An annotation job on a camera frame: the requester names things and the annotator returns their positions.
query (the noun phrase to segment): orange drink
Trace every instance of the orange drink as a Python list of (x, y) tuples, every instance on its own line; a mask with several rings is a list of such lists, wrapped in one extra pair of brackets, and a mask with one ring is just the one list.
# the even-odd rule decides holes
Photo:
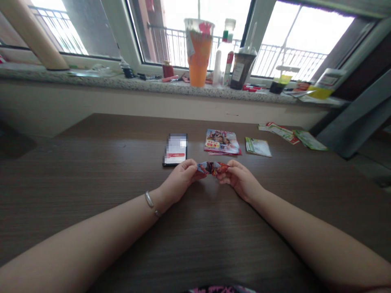
[(212, 50), (215, 25), (204, 20), (187, 18), (185, 26), (190, 85), (203, 87)]

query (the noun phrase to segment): hand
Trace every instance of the hand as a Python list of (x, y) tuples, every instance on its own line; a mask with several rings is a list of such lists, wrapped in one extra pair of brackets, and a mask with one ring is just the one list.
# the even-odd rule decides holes
[(182, 198), (193, 182), (205, 177), (206, 174), (197, 172), (197, 163), (193, 159), (188, 159), (175, 167), (159, 189), (171, 206)]
[(255, 197), (264, 191), (264, 188), (254, 175), (238, 161), (230, 160), (227, 165), (229, 168), (226, 173), (217, 175), (220, 184), (230, 184), (245, 202), (252, 204)]

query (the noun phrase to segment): wood grain surface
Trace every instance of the wood grain surface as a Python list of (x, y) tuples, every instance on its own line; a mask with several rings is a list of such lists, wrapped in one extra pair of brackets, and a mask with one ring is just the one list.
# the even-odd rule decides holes
[[(236, 133), (244, 164), (271, 192), (352, 235), (391, 261), (389, 195), (332, 152), (292, 146), (254, 124), (93, 114), (0, 169), (0, 265), (52, 234), (158, 187), (169, 133), (188, 133), (188, 157), (208, 128)], [(247, 154), (267, 140), (272, 158)], [(284, 239), (230, 186), (209, 176), (120, 257), (91, 292), (180, 292), (241, 284), (260, 292), (324, 287)]]

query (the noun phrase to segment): phone screen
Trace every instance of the phone screen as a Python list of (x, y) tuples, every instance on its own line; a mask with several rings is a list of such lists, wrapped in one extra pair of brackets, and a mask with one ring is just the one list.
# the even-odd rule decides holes
[(163, 155), (163, 166), (176, 166), (187, 159), (187, 134), (170, 133)]

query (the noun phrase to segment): window sill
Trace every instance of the window sill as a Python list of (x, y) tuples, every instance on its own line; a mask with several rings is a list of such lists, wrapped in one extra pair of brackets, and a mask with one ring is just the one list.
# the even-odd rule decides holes
[(214, 98), (226, 98), (228, 100), (253, 101), (277, 104), (297, 104), (315, 107), (340, 108), (345, 101), (329, 98), (322, 103), (305, 103), (297, 98), (282, 94), (272, 94), (269, 91), (247, 92), (233, 90), (231, 88), (214, 88), (211, 85), (205, 87), (191, 87), (190, 84), (180, 82), (162, 83), (146, 82), (140, 79), (126, 79), (123, 74), (114, 77), (73, 77), (67, 71), (48, 71), (43, 66), (5, 63), (0, 65), (0, 79), (15, 79), (23, 81), (38, 81), (47, 83), (59, 83), (69, 85), (83, 85), (91, 87), (104, 87), (119, 90), (134, 90), (145, 92), (159, 92), (179, 94), (187, 96), (203, 96)]

